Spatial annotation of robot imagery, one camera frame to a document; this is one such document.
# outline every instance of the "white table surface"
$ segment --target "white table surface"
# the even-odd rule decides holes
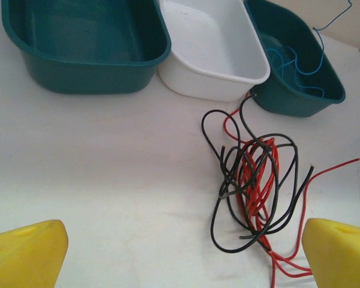
[[[310,164],[318,172],[360,157],[360,55],[325,44],[344,103],[308,119],[273,115],[253,100],[245,107],[255,133],[296,141],[300,181]],[[236,106],[176,95],[158,76],[132,95],[46,91],[28,76],[0,17],[0,232],[62,220],[70,243],[57,287],[269,287],[271,262],[259,245],[224,254],[209,237],[221,175],[200,120]],[[221,122],[212,117],[209,132],[230,145]],[[290,189],[281,193],[286,207]],[[307,217],[360,226],[360,162],[312,183]],[[275,251],[290,253],[298,218],[270,237]],[[225,205],[217,231],[225,246],[240,244]],[[297,262],[307,264],[302,250]],[[311,277],[277,274],[277,287],[315,286]]]

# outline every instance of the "wire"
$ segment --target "wire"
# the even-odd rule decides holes
[[[250,130],[245,121],[243,112],[244,104],[255,96],[255,94],[248,93],[241,102],[239,108],[237,108],[233,113],[227,113],[216,109],[207,112],[202,118],[202,133],[219,160],[220,169],[224,178],[220,186],[218,199],[213,211],[210,233],[214,245],[225,253],[242,252],[252,246],[255,242],[259,243],[272,260],[271,287],[273,288],[275,287],[276,268],[278,268],[286,276],[292,278],[312,275],[309,268],[301,267],[292,262],[299,251],[307,206],[307,191],[309,184],[318,176],[347,164],[359,161],[360,158],[345,162],[330,169],[326,169],[314,176],[312,176],[313,166],[311,166],[302,184],[298,186],[298,148],[293,140],[280,133],[271,133],[257,137]],[[205,121],[208,116],[213,113],[225,115],[226,118],[223,122],[223,129],[226,134],[236,142],[236,145],[230,149],[222,146],[220,153],[212,144],[205,130]],[[251,136],[251,140],[244,141],[241,139],[239,124],[233,118],[233,116],[237,113],[239,113],[241,124],[244,126],[246,132]],[[236,131],[235,135],[227,129],[228,121],[232,122]],[[283,142],[281,144],[276,144],[277,140],[282,140]],[[294,151],[291,164],[283,177],[280,176],[280,164],[278,157],[278,153],[281,148],[292,148]],[[267,166],[271,167],[271,171],[269,176],[265,177],[265,169]],[[280,188],[291,173],[293,174],[293,189],[290,204],[285,213],[279,219],[275,220]],[[289,257],[283,257],[272,250],[267,235],[277,233],[287,226],[292,218],[301,194],[303,194],[303,204],[295,250]],[[273,200],[271,201],[271,211],[268,212],[267,207],[269,205],[267,205],[267,203],[271,195],[273,195]],[[240,216],[236,215],[236,212],[233,210],[231,203],[232,196],[236,198]],[[215,221],[217,211],[222,200],[226,200],[229,212],[233,219],[245,231],[249,232],[249,234],[239,237],[243,241],[246,241],[246,243],[236,249],[222,247],[215,238]],[[280,262],[284,262],[300,270],[301,273],[291,274],[287,272],[280,265]]]
[[[298,81],[297,81],[297,72],[298,72],[299,74],[303,75],[303,76],[310,76],[310,75],[314,75],[314,74],[316,74],[317,72],[319,72],[319,70],[321,69],[321,67],[322,67],[322,65],[323,65],[324,56],[325,56],[325,53],[324,53],[324,51],[325,51],[325,46],[324,46],[323,38],[322,38],[321,34],[319,33],[319,31],[322,31],[322,30],[328,28],[329,26],[331,26],[332,23],[334,23],[339,17],[341,17],[345,12],[347,12],[349,9],[351,9],[351,7],[353,6],[353,3],[352,3],[351,0],[348,0],[348,3],[349,3],[349,6],[348,6],[343,12],[341,12],[338,16],[336,16],[332,21],[330,21],[327,25],[325,25],[324,27],[319,28],[319,29],[313,27],[313,30],[316,32],[317,36],[319,37],[319,40],[320,40],[320,43],[321,43],[321,47],[322,47],[322,55],[321,55],[321,57],[320,57],[319,65],[317,66],[317,68],[316,68],[314,71],[311,71],[311,72],[304,72],[304,71],[302,71],[302,70],[299,68],[299,65],[298,65],[298,62],[299,62],[299,61],[298,61],[298,54],[296,53],[296,51],[295,51],[293,48],[291,48],[291,47],[289,47],[289,46],[286,46],[286,48],[289,49],[289,50],[293,53],[294,59],[291,60],[291,61],[289,61],[289,62],[287,62],[287,63],[284,63],[283,56],[282,56],[282,54],[281,54],[279,51],[277,51],[276,49],[273,49],[273,48],[267,49],[267,51],[273,51],[273,52],[275,52],[276,55],[278,55],[278,56],[281,58],[282,65],[279,66],[279,67],[277,68],[277,70],[281,70],[281,78],[282,78],[283,80],[284,80],[284,68],[285,68],[286,66],[294,63],[294,66],[295,66],[295,69],[296,69],[296,71],[295,71],[295,76],[294,76],[296,85],[297,85],[299,88],[303,88],[303,89],[318,89],[318,90],[320,90],[321,93],[322,93],[322,96],[321,96],[321,97],[322,97],[322,98],[324,97],[325,92],[324,92],[324,90],[323,90],[322,88],[316,87],[316,86],[302,86],[302,85],[300,85],[300,84],[298,83]]]

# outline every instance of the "teal plastic basin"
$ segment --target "teal plastic basin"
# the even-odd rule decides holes
[[[255,86],[256,103],[265,110],[295,117],[309,117],[324,108],[344,101],[346,95],[336,72],[326,56],[320,70],[310,76],[295,73],[295,66],[285,66],[280,73],[282,56],[284,63],[295,58],[286,47],[298,55],[298,67],[302,71],[314,71],[322,57],[322,48],[312,30],[296,14],[266,0],[245,0],[244,5],[251,17],[260,42],[271,65],[271,75],[266,82]],[[302,88],[315,86],[324,90]]]
[[[156,0],[2,0],[31,77],[64,94],[143,89],[170,53]]]

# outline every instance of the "yellow object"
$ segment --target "yellow object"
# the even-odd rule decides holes
[[[68,236],[49,220],[0,234],[0,288],[54,288]]]
[[[319,288],[360,288],[360,228],[307,221],[302,246]]]

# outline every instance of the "red wire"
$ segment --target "red wire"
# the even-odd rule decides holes
[[[235,114],[237,114],[239,112],[239,108],[236,109],[234,112],[232,112],[230,115],[234,116]],[[227,129],[227,122],[230,118],[227,117],[224,122],[223,122],[223,129],[225,131],[225,133],[231,137],[234,140],[238,140],[236,136],[232,135],[228,129]],[[277,151],[277,147],[275,145],[275,139],[271,138],[271,139],[259,139],[261,142],[267,144],[270,148],[271,148],[271,155],[272,157],[275,159],[275,166],[277,169],[277,172],[279,172],[279,160],[278,160],[278,151]],[[244,145],[247,145],[248,142],[241,140],[241,143]],[[254,168],[254,170],[256,170],[256,163],[253,160],[253,155],[255,153],[255,151],[257,150],[257,148],[259,148],[259,145],[257,143],[253,143],[251,145],[248,146],[247,150],[246,150],[246,155],[250,161],[250,163],[247,163],[245,160],[243,160],[243,168],[244,168],[244,172],[243,172],[243,176],[241,179],[238,179],[238,182],[240,182],[240,184],[243,184],[245,182],[248,182],[249,179],[252,177],[252,172],[250,167],[252,166]],[[312,272],[310,268],[305,268],[302,266],[299,266],[297,264],[294,264],[293,262],[291,262],[291,260],[293,260],[296,255],[299,252],[299,247],[300,247],[300,241],[301,241],[301,235],[302,235],[302,230],[303,230],[303,226],[304,226],[304,218],[305,218],[305,212],[307,210],[307,193],[308,193],[308,186],[311,184],[311,182],[316,179],[318,176],[330,172],[332,170],[335,170],[337,168],[340,168],[342,166],[354,163],[359,161],[360,158],[357,159],[353,159],[350,161],[347,161],[345,163],[336,165],[332,168],[328,168],[324,171],[321,171],[317,174],[315,174],[314,176],[312,176],[310,178],[310,180],[307,182],[304,192],[303,192],[303,203],[302,203],[302,211],[301,211],[301,217],[300,217],[300,222],[299,222],[299,229],[298,229],[298,234],[297,234],[297,239],[296,239],[296,245],[295,245],[295,250],[292,253],[292,255],[290,255],[289,257],[283,257],[279,254],[277,254],[276,252],[274,252],[272,250],[271,244],[268,241],[268,238],[264,235],[260,238],[260,240],[270,249],[270,251],[265,250],[269,256],[272,259],[272,278],[271,278],[271,288],[275,287],[275,279],[276,279],[276,267],[286,276],[290,277],[290,278],[300,278],[300,277],[306,277],[306,276],[311,276]],[[272,170],[272,172],[270,173],[270,176],[266,182],[266,184],[264,185],[264,187],[261,189],[260,187],[260,183],[261,183],[261,179],[263,178],[264,172],[265,172],[265,168],[266,168],[266,164],[267,161],[265,161],[262,166],[260,167],[259,173],[257,174],[256,178],[256,185],[254,187],[248,187],[247,188],[247,194],[249,196],[249,199],[246,197],[245,198],[245,205],[248,209],[248,219],[249,219],[249,223],[248,225],[251,226],[252,229],[257,229],[257,230],[261,230],[264,227],[264,222],[262,222],[261,218],[259,217],[259,212],[262,211],[262,213],[265,215],[266,221],[269,220],[269,214],[268,211],[266,209],[265,203],[268,199],[268,197],[271,194],[272,188],[273,188],[273,184],[274,184],[274,172]],[[237,194],[236,195],[236,199],[239,205],[239,210],[242,214],[242,216],[244,217],[245,212],[244,212],[244,206],[242,205],[242,198],[241,195]],[[303,271],[303,273],[300,274],[291,274],[288,273],[281,265],[279,262],[284,262],[300,271]]]

